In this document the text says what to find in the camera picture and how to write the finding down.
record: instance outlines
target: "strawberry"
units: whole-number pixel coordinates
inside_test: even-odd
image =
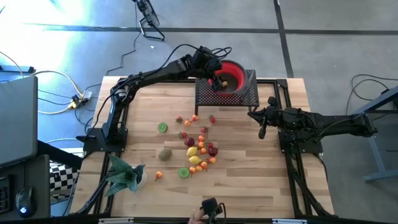
[[[208,128],[202,127],[202,128],[200,129],[200,132],[204,134],[204,133],[207,133],[208,130],[209,130]]]
[[[180,131],[180,134],[178,134],[178,137],[179,137],[180,139],[186,138],[186,137],[187,137],[187,133],[181,132],[181,131]]]
[[[212,124],[216,123],[216,118],[212,114],[209,116],[209,120]]]
[[[178,116],[178,117],[175,119],[175,122],[182,123],[182,117],[181,117],[181,116]]]

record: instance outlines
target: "person's hand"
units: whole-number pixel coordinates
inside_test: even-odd
[[[205,224],[204,222],[201,221],[203,216],[205,215],[205,212],[203,209],[199,210],[199,213],[195,214],[195,209],[192,211],[191,218],[188,221],[188,224]]]

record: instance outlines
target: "concrete floor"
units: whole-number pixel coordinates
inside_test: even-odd
[[[398,2],[394,0],[280,0],[286,29],[311,30],[397,30]],[[272,0],[162,0],[152,1],[161,27],[278,29]],[[46,31],[45,26],[21,23],[73,26],[135,27],[134,4],[127,0],[36,0],[8,1],[0,14],[0,49],[19,65],[37,70],[68,73],[80,90],[101,83],[106,71],[117,67],[120,56],[132,49],[137,32]],[[136,53],[124,58],[125,67],[109,75],[128,75],[158,67],[178,44],[208,47],[232,46],[228,59],[255,69],[259,77],[287,77],[279,34],[228,32],[167,32],[165,42],[139,37]],[[344,114],[352,76],[367,73],[398,78],[398,39],[396,35],[287,35],[294,77],[304,78],[312,111],[325,115]],[[181,49],[173,58],[193,53]],[[0,57],[0,63],[6,62]],[[14,78],[0,74],[0,80]],[[384,82],[388,87],[398,83]],[[75,91],[63,77],[40,75],[39,88],[71,96]],[[92,88],[98,94],[99,87]],[[383,87],[366,83],[358,88],[361,95],[377,97]],[[64,103],[43,93],[40,97]],[[351,99],[349,111],[366,102]],[[95,107],[96,102],[89,104]],[[39,108],[56,111],[63,106],[40,101]],[[81,120],[93,112],[79,109]],[[375,121],[376,135],[388,168],[398,168],[394,131],[395,115]],[[84,134],[83,125],[73,111],[59,115],[39,114],[39,139],[73,138]],[[324,161],[328,168],[333,207],[340,217],[397,222],[398,179],[365,184],[363,175],[376,171],[367,140],[353,136],[334,136],[322,140]],[[78,147],[77,141],[54,143],[58,147]]]

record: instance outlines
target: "wooden tabletop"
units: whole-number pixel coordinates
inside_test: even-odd
[[[104,77],[95,117],[119,78]],[[303,80],[287,81],[292,106],[309,111]],[[274,89],[272,85],[259,84],[258,91],[261,109],[267,106],[268,97],[274,96]],[[189,217],[204,199],[215,197],[219,203],[225,203],[229,218],[293,217],[286,162],[280,153],[276,128],[268,127],[266,138],[259,139],[259,125],[246,114],[247,107],[199,107],[199,120],[190,127],[176,123],[178,115],[192,117],[194,99],[193,83],[159,83],[138,91],[129,107],[126,124],[129,136],[121,157],[133,166],[145,164],[148,180],[136,193],[128,189],[117,193],[112,216]],[[99,116],[98,128],[106,121],[109,107],[110,101]],[[209,114],[216,117],[215,125],[209,122]],[[166,133],[158,131],[160,122],[167,123]],[[208,172],[197,172],[192,178],[182,179],[178,169],[191,165],[186,156],[187,147],[178,133],[185,131],[196,140],[203,126],[209,129],[205,141],[218,146],[217,163],[210,164]],[[167,162],[157,158],[165,148],[172,150]],[[103,156],[103,152],[95,152],[83,161],[71,212],[81,208],[97,187]],[[324,208],[333,213],[322,164],[310,154],[303,155],[303,164],[309,189]],[[155,182],[158,170],[164,176]],[[301,191],[298,196],[304,211]]]

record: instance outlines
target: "checkered pattern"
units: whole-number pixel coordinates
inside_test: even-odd
[[[72,188],[73,182],[78,176],[79,170],[63,164],[50,165],[50,192],[54,190],[68,190]],[[56,200],[68,198],[69,194],[55,194],[52,197]]]

